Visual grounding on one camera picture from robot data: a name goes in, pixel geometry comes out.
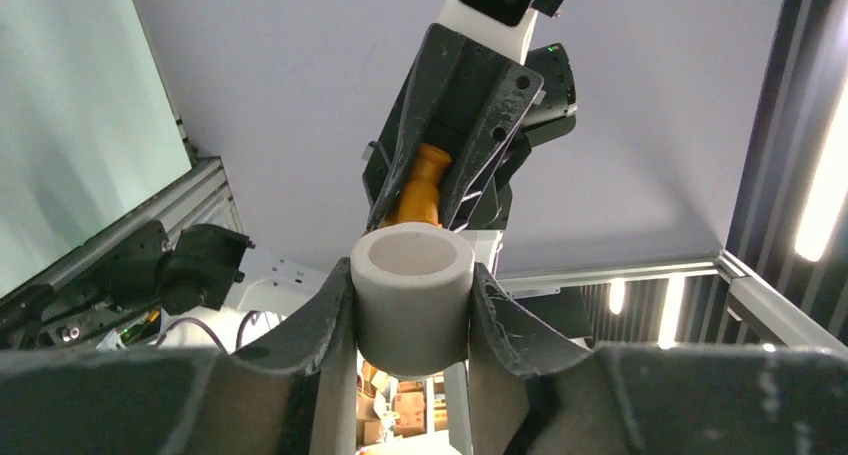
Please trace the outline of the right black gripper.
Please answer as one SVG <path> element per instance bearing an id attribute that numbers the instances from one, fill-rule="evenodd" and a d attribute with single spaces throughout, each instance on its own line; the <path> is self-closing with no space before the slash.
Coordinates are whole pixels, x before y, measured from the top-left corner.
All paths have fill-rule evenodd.
<path id="1" fill-rule="evenodd" d="M 451 149 L 439 216 L 446 229 L 466 228 L 542 87 L 528 67 L 430 25 L 362 173 L 366 228 L 392 210 L 422 141 Z"/>

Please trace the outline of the orange water faucet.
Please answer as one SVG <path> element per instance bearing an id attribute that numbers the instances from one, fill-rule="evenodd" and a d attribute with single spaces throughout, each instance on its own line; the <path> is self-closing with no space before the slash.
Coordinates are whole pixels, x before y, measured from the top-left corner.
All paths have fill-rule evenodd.
<path id="1" fill-rule="evenodd" d="M 426 223 L 441 227 L 439 216 L 439 184 L 451 164 L 450 155 L 433 145 L 422 143 L 409 172 L 409 179 L 400 192 L 396 206 L 380 227 L 407 222 Z"/>

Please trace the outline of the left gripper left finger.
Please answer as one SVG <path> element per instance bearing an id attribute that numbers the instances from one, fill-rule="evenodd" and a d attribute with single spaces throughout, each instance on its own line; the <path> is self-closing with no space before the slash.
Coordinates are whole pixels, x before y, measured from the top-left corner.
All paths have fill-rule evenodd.
<path id="1" fill-rule="evenodd" d="M 1 357 L 5 454 L 351 454 L 354 287 L 348 259 L 233 354 L 141 348 Z"/>

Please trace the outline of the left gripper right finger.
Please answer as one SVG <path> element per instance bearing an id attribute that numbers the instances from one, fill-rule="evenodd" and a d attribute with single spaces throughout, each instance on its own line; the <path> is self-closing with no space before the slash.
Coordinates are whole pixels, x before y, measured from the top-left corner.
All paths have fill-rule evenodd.
<path id="1" fill-rule="evenodd" d="M 588 350 L 511 298 L 483 265 L 470 300 L 477 454 L 847 450 L 847 349 L 829 334 Z"/>

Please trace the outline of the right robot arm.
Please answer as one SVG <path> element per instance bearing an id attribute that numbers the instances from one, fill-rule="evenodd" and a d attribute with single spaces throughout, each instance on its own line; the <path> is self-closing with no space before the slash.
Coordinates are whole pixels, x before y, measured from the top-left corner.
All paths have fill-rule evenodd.
<path id="1" fill-rule="evenodd" d="M 440 24 L 428 27 L 362 174 L 375 229 L 395 212 L 423 144 L 451 161 L 437 187 L 439 222 L 454 232 L 507 227 L 510 180 L 532 150 L 569 134 L 577 94 L 565 48 L 519 63 Z"/>

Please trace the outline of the white pipe elbow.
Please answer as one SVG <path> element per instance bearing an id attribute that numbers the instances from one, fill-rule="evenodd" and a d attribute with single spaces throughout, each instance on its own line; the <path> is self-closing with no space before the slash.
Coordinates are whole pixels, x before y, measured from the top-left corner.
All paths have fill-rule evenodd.
<path id="1" fill-rule="evenodd" d="M 401 223 L 363 236 L 350 265 L 366 361 L 399 378 L 421 378 L 464 358 L 475 254 L 463 237 Z"/>

